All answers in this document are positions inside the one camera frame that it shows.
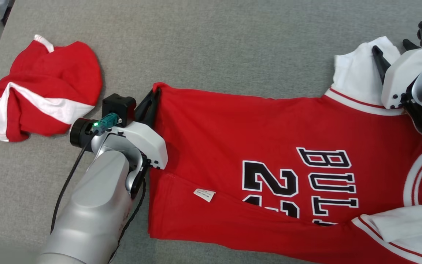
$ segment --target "basketball jersey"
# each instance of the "basketball jersey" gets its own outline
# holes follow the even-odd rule
[[[389,228],[373,220],[422,208],[422,135],[401,110],[334,88],[278,100],[157,89],[169,162],[151,171],[151,237],[318,263],[422,263],[422,249],[383,238]]]

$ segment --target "red jersey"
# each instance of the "red jersey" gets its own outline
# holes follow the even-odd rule
[[[157,88],[169,163],[151,171],[151,237],[319,263],[422,263],[368,216],[422,204],[422,135],[401,110],[332,89],[275,100]]]

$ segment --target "clothing tag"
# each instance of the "clothing tag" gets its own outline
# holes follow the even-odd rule
[[[208,191],[204,189],[196,189],[193,193],[205,199],[207,202],[211,202],[211,199],[216,192]]]

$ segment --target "gray fabric surface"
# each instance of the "gray fabric surface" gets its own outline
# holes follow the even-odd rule
[[[415,0],[17,0],[0,42],[0,79],[40,34],[54,45],[80,40],[92,47],[103,70],[102,97],[117,92],[141,100],[159,81],[240,95],[320,96],[332,83],[334,55],[382,35],[397,46],[403,38],[417,42],[420,20],[422,1]],[[99,110],[88,116],[99,117]],[[78,152],[66,136],[0,142],[0,241],[40,249]],[[92,159],[85,155],[65,197]],[[149,239],[147,206],[117,263],[298,263]]]

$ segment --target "red fabric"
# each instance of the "red fabric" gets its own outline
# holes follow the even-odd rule
[[[157,132],[166,141],[165,170],[151,171],[149,233],[153,238],[221,244],[232,249],[273,252],[318,263],[409,263],[388,251],[351,219],[403,207],[412,164],[422,154],[422,137],[406,115],[372,115],[329,97],[263,99],[190,89],[161,88]],[[344,150],[348,168],[310,167],[296,148]],[[281,169],[297,175],[292,197],[243,189],[243,162],[266,165],[280,186]],[[309,175],[353,174],[355,192],[313,189]],[[193,192],[215,191],[211,202]],[[261,207],[243,199],[261,196]],[[322,204],[315,215],[313,197],[357,199],[357,207]],[[292,202],[299,217],[281,211]],[[265,209],[269,207],[279,212]],[[338,223],[320,227],[314,220]]]
[[[102,89],[97,57],[82,42],[55,47],[54,52],[48,52],[43,44],[32,41],[14,60],[9,75],[0,80],[0,98],[9,82],[44,98],[69,99],[92,107],[96,105]],[[14,88],[10,88],[7,113],[0,113],[7,115],[5,135],[9,141],[25,140],[28,137],[27,132],[51,136],[69,129],[70,124],[65,124],[44,111],[47,110],[38,109]]]

